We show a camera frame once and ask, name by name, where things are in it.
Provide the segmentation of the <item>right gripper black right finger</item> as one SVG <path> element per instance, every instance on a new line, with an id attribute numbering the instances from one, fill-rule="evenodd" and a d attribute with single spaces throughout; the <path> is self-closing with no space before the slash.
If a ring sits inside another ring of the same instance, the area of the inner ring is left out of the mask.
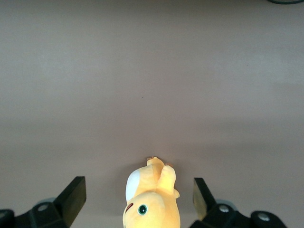
<path id="1" fill-rule="evenodd" d="M 193 205 L 198 214 L 191 228 L 285 228 L 284 222 L 267 211 L 242 215 L 227 201 L 216 201 L 203 178 L 194 178 Z"/>

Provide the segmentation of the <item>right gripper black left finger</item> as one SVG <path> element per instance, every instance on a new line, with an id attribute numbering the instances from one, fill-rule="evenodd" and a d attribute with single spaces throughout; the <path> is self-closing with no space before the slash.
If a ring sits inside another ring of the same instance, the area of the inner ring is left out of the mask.
<path id="1" fill-rule="evenodd" d="M 52 201 L 41 202 L 16 216 L 11 209 L 0 210 L 2 228 L 69 228 L 86 202 L 86 179 L 75 177 Z"/>

